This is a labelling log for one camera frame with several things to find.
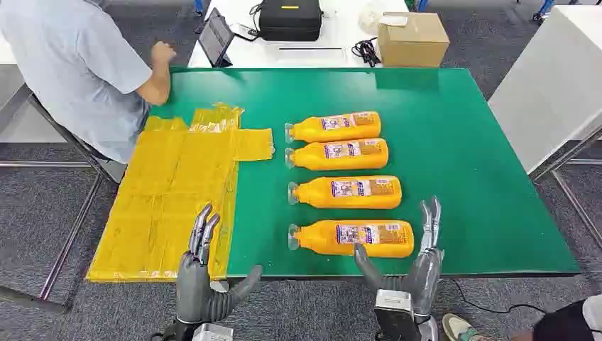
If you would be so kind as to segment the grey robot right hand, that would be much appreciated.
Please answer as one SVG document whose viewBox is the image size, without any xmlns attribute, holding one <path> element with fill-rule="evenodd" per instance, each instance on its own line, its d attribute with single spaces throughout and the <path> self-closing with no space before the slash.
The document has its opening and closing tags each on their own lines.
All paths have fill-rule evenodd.
<svg viewBox="0 0 602 341">
<path fill-rule="evenodd" d="M 382 276 L 372 264 L 362 244 L 354 245 L 354 261 L 371 289 L 409 293 L 413 313 L 427 317 L 431 314 L 444 257 L 444 252 L 437 247 L 442 208 L 435 195 L 432 196 L 431 204 L 428 205 L 423 200 L 420 207 L 423 215 L 420 250 L 406 276 Z"/>
</svg>

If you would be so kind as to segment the person's right hand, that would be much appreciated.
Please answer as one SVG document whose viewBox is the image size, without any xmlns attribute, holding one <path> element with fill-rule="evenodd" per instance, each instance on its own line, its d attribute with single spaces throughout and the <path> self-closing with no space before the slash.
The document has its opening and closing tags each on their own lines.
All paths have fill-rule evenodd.
<svg viewBox="0 0 602 341">
<path fill-rule="evenodd" d="M 158 41 L 152 47 L 150 56 L 153 67 L 158 67 L 159 65 L 169 65 L 176 55 L 177 53 L 168 43 Z"/>
</svg>

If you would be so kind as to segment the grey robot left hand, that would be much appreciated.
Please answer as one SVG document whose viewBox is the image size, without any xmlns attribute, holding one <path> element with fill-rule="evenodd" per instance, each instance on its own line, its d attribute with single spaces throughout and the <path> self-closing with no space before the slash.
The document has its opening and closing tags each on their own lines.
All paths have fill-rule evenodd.
<svg viewBox="0 0 602 341">
<path fill-rule="evenodd" d="M 263 267 L 254 266 L 247 277 L 227 292 L 215 291 L 209 275 L 209 253 L 220 216 L 206 204 L 193 224 L 188 249 L 182 255 L 176 280 L 177 319 L 200 324 L 225 319 L 259 283 Z"/>
</svg>

